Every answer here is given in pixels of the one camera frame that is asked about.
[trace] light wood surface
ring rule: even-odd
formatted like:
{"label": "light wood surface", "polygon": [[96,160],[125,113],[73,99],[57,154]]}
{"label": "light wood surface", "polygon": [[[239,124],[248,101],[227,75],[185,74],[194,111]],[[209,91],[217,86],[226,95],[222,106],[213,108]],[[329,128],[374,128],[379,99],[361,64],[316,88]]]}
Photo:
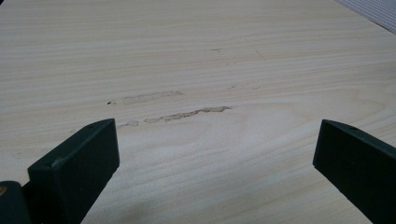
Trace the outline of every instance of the light wood surface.
{"label": "light wood surface", "polygon": [[83,223],[370,223],[312,159],[322,119],[396,146],[396,38],[331,0],[6,0],[0,179],[115,118]]}

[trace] scratch mark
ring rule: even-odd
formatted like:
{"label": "scratch mark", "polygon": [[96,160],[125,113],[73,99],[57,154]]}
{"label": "scratch mark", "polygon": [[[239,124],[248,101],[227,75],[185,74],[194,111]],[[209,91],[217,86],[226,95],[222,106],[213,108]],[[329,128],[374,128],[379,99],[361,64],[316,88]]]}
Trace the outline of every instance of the scratch mark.
{"label": "scratch mark", "polygon": [[256,50],[256,53],[262,58],[263,61],[265,61],[264,57],[262,57],[258,50]]}
{"label": "scratch mark", "polygon": [[107,102],[108,105],[116,105],[117,101],[116,100],[111,100],[109,102]]}
{"label": "scratch mark", "polygon": [[145,103],[152,100],[161,99],[168,96],[178,96],[182,95],[181,91],[164,91],[164,92],[154,92],[149,94],[137,95],[137,96],[127,96],[122,99],[125,105]]}
{"label": "scratch mark", "polygon": [[195,110],[192,112],[187,112],[187,113],[178,113],[175,115],[169,115],[169,116],[163,116],[160,117],[158,119],[145,119],[144,121],[146,123],[155,123],[158,122],[160,120],[165,120],[166,122],[173,120],[173,119],[184,119],[184,118],[188,118],[188,117],[192,117],[200,112],[204,112],[204,113],[209,113],[209,112],[223,112],[226,109],[232,109],[230,106],[219,106],[219,107],[205,107],[199,110]]}
{"label": "scratch mark", "polygon": [[126,122],[126,123],[124,123],[124,124],[121,124],[121,125],[119,126],[119,128],[121,128],[121,127],[128,127],[128,126],[137,127],[137,126],[139,126],[139,121],[137,121],[137,120],[128,121],[128,122]]}
{"label": "scratch mark", "polygon": [[248,84],[248,83],[246,83],[246,84],[235,84],[235,85],[232,85],[231,87],[227,87],[227,89],[235,89],[235,88],[243,88],[243,87],[246,87],[246,86],[249,86],[250,84]]}
{"label": "scratch mark", "polygon": [[53,167],[57,166],[58,164],[63,163],[64,160],[65,160],[65,158],[58,157],[54,161],[44,163],[44,167],[47,169],[53,168]]}

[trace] black clamp jaw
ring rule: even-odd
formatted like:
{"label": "black clamp jaw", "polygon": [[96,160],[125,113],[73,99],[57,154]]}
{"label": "black clamp jaw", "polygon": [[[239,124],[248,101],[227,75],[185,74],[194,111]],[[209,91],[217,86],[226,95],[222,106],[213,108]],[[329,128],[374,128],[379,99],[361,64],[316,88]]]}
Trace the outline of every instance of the black clamp jaw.
{"label": "black clamp jaw", "polygon": [[373,223],[396,223],[396,148],[323,120],[314,166]]}
{"label": "black clamp jaw", "polygon": [[0,224],[80,223],[120,166],[114,119],[85,126],[28,168],[30,182],[0,182]]}

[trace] wood grain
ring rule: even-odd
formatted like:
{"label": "wood grain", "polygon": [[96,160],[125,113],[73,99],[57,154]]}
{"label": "wood grain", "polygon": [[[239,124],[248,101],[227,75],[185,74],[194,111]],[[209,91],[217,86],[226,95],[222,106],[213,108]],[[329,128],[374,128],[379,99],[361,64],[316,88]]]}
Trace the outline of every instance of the wood grain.
{"label": "wood grain", "polygon": [[6,0],[0,179],[115,118],[83,223],[369,223],[312,159],[322,119],[396,146],[395,71],[395,36],[330,0]]}

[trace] wooden board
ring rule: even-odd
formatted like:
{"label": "wooden board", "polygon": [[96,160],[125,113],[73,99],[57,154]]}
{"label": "wooden board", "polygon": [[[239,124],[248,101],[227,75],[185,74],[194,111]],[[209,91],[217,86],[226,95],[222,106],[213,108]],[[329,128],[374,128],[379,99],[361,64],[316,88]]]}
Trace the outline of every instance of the wooden board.
{"label": "wooden board", "polygon": [[330,0],[0,6],[0,179],[115,118],[83,223],[369,223],[312,165],[333,119],[396,146],[396,38]]}

